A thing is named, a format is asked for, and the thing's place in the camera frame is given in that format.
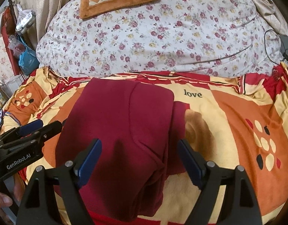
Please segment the person's left hand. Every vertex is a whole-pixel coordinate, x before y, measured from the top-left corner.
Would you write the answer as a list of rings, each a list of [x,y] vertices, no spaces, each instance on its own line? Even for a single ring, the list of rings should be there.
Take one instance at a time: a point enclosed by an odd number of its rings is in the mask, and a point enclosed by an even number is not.
[[[20,202],[22,200],[25,191],[25,184],[18,173],[13,175],[13,180],[14,180],[13,196],[17,201]],[[12,199],[8,195],[0,192],[0,217],[4,220],[6,224],[13,224],[13,222],[6,215],[3,208],[10,207],[12,204],[13,204]]]

